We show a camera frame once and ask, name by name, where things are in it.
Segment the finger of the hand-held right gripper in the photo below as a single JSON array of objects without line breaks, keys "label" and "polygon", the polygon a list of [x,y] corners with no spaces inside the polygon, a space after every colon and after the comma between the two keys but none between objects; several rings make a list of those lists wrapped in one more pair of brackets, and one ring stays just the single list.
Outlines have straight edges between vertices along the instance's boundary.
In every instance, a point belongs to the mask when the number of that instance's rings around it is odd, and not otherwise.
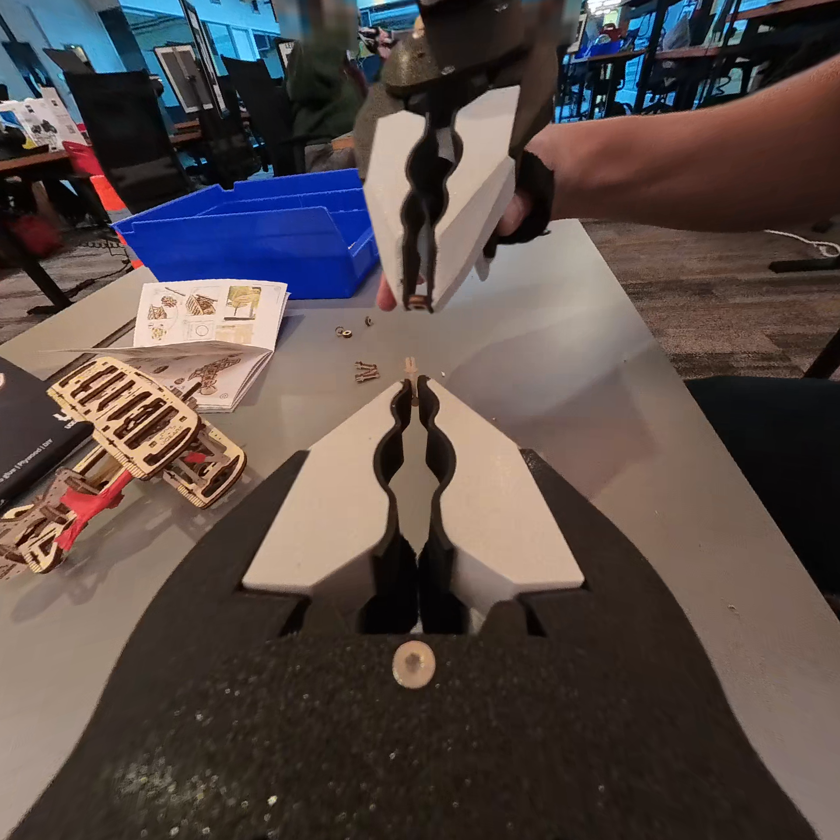
[{"label": "finger of the hand-held right gripper", "polygon": [[417,184],[428,162],[428,118],[400,111],[376,123],[364,197],[382,271],[404,309],[433,310],[431,199]]},{"label": "finger of the hand-held right gripper", "polygon": [[491,89],[455,116],[461,156],[447,179],[447,206],[436,222],[432,312],[442,310],[471,272],[489,275],[485,255],[515,192],[516,166],[509,146],[519,86]]}]

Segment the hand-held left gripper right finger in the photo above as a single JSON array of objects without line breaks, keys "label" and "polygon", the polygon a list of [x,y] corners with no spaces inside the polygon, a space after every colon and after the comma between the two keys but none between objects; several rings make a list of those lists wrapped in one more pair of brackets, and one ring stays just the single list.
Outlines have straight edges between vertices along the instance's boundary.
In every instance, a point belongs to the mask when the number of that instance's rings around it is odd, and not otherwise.
[{"label": "hand-held left gripper right finger", "polygon": [[464,634],[521,595],[575,591],[585,576],[519,446],[437,381],[417,382],[437,480],[418,561],[426,634]]}]

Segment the person's right forearm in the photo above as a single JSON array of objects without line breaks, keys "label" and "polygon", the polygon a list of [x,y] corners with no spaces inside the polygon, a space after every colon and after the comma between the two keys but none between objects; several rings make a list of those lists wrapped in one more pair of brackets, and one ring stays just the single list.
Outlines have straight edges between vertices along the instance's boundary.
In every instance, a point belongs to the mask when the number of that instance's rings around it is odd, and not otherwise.
[{"label": "person's right forearm", "polygon": [[571,217],[750,232],[838,215],[838,59],[728,104],[569,135],[559,195]]}]

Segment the black chair seat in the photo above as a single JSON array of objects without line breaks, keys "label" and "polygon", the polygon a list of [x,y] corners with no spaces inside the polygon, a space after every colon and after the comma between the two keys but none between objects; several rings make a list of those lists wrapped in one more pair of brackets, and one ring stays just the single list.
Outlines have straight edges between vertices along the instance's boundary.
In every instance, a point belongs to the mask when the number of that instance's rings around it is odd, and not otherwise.
[{"label": "black chair seat", "polygon": [[817,588],[838,597],[838,382],[721,375],[685,385]]}]

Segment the white product box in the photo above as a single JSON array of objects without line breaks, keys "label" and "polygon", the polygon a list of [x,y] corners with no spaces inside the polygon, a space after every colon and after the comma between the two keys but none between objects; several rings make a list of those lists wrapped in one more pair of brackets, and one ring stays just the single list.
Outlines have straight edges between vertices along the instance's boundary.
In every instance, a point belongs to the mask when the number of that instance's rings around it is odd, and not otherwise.
[{"label": "white product box", "polygon": [[28,150],[45,146],[64,151],[65,143],[86,144],[81,131],[60,100],[27,98],[1,102],[2,127],[19,130]]}]

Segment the grey desk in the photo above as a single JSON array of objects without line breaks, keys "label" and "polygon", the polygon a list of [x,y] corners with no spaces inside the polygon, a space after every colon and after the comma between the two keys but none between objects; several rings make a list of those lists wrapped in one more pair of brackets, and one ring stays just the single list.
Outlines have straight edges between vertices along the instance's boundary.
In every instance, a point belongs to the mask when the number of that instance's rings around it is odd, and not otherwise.
[{"label": "grey desk", "polygon": [[[433,316],[374,325],[349,300],[294,301],[280,348],[220,427],[245,492],[393,382],[403,359],[536,450],[642,550],[686,612],[733,711],[821,838],[838,838],[838,621],[575,221],[503,248]],[[47,576],[2,583],[2,838],[88,724],[135,624],[226,507],[129,488]]]}]

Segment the black model kit box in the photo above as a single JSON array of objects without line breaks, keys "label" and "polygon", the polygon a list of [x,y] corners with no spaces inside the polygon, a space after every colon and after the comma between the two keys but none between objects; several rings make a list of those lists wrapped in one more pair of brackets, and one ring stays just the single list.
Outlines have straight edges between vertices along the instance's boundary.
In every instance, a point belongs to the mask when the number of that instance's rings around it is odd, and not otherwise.
[{"label": "black model kit box", "polygon": [[1,510],[87,442],[92,429],[67,415],[46,383],[1,359]]}]

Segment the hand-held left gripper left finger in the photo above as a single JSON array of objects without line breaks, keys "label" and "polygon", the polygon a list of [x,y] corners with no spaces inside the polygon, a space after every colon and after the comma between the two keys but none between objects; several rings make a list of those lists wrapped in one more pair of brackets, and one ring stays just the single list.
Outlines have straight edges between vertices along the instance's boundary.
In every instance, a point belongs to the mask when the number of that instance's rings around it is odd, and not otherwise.
[{"label": "hand-held left gripper left finger", "polygon": [[369,634],[417,623],[417,561],[404,539],[392,478],[414,389],[398,381],[306,452],[248,567],[252,592],[326,602]]}]

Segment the person's right hand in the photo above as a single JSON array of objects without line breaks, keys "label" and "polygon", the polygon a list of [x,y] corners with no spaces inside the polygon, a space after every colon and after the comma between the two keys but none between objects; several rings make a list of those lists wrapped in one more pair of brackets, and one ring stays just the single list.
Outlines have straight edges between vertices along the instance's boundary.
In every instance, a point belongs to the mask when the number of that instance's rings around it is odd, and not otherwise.
[{"label": "person's right hand", "polygon": [[[539,202],[546,203],[547,195],[552,198],[549,220],[556,220],[563,215],[563,192],[570,193],[573,178],[569,173],[573,166],[572,141],[574,131],[570,124],[551,123],[539,131],[527,144],[522,155],[518,186],[513,198],[507,205],[497,226],[499,238],[514,237],[520,232]],[[553,185],[551,192],[538,188],[526,179],[525,163],[531,158],[540,160],[540,171],[551,173]]]}]

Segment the black office chair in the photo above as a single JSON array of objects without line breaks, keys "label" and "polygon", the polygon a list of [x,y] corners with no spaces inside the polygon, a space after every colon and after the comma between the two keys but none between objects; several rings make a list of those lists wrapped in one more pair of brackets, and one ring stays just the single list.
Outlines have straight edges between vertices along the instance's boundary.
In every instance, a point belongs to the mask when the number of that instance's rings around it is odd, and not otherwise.
[{"label": "black office chair", "polygon": [[66,84],[105,177],[133,214],[193,192],[147,73],[67,73]]},{"label": "black office chair", "polygon": [[249,125],[262,139],[274,176],[305,174],[305,142],[293,130],[291,102],[262,60],[224,56],[227,75],[248,112]]}]

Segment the blue plastic bin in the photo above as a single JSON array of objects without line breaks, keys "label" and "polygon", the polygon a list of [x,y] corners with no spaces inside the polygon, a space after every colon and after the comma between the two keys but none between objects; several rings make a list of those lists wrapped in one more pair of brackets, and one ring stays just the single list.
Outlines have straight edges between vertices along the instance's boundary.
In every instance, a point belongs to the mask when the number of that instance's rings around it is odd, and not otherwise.
[{"label": "blue plastic bin", "polygon": [[355,169],[210,185],[112,228],[160,282],[274,281],[293,300],[351,298],[379,264]]}]

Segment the orange traffic cone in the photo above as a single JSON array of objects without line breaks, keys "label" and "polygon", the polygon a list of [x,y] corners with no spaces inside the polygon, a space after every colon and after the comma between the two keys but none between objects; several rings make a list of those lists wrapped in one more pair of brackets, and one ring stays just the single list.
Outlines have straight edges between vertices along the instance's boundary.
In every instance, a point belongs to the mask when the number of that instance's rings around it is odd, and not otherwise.
[{"label": "orange traffic cone", "polygon": [[[132,212],[115,192],[112,185],[104,175],[90,175],[88,180],[90,181],[90,184],[97,194],[102,207],[108,215],[111,227],[113,227],[117,222],[121,222],[132,216]],[[135,270],[143,267],[142,260],[137,257],[133,249],[128,246],[124,237],[119,232],[117,232],[117,238],[122,247],[126,249],[131,267]]]}]

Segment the wooden biplane model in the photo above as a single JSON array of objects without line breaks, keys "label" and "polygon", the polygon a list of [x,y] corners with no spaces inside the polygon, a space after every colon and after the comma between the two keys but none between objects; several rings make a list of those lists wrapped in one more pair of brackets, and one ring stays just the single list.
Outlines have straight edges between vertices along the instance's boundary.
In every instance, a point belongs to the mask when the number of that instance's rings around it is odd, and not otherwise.
[{"label": "wooden biplane model", "polygon": [[47,574],[67,558],[89,522],[117,507],[132,481],[162,479],[206,509],[243,475],[245,451],[203,419],[193,400],[110,356],[71,371],[47,395],[73,421],[92,426],[94,449],[59,468],[27,505],[2,515],[2,580],[24,569]]}]

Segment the instruction booklet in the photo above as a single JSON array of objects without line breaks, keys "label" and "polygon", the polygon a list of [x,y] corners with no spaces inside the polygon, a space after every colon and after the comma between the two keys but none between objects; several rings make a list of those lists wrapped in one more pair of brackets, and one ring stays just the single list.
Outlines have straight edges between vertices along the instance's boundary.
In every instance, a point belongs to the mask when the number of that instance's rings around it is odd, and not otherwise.
[{"label": "instruction booklet", "polygon": [[290,293],[276,281],[211,279],[143,286],[127,349],[103,351],[48,389],[96,402],[149,381],[200,414],[232,413],[270,361]]}]

